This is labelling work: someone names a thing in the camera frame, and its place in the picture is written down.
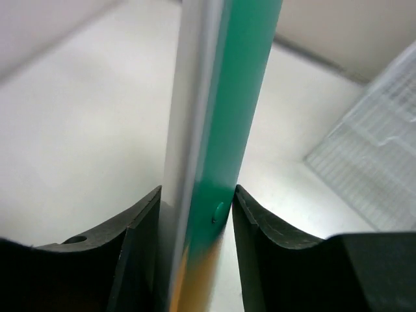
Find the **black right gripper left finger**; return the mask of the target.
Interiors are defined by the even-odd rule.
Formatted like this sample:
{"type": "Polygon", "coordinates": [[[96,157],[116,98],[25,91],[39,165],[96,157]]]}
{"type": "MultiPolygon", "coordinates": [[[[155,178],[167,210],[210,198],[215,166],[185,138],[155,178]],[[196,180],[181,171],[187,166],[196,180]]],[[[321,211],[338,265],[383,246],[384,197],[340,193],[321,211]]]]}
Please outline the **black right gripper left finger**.
{"type": "Polygon", "coordinates": [[[161,188],[57,244],[1,239],[2,311],[152,311],[161,188]]]}

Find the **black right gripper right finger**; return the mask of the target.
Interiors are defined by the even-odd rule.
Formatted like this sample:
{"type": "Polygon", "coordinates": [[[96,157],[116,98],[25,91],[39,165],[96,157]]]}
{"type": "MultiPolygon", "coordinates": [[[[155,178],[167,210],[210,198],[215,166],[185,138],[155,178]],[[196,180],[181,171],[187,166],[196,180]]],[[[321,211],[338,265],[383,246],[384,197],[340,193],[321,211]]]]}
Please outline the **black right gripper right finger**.
{"type": "Polygon", "coordinates": [[[274,215],[242,186],[233,197],[246,311],[414,311],[415,234],[320,239],[274,215]]]}

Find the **green notebook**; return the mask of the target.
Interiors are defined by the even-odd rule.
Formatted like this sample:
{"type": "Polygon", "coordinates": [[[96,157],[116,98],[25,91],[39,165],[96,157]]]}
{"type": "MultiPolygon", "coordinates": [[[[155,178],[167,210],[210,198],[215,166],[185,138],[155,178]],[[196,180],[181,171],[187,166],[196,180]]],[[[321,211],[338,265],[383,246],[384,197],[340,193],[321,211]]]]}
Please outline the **green notebook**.
{"type": "Polygon", "coordinates": [[[155,269],[156,311],[206,311],[281,1],[183,1],[155,269]]]}

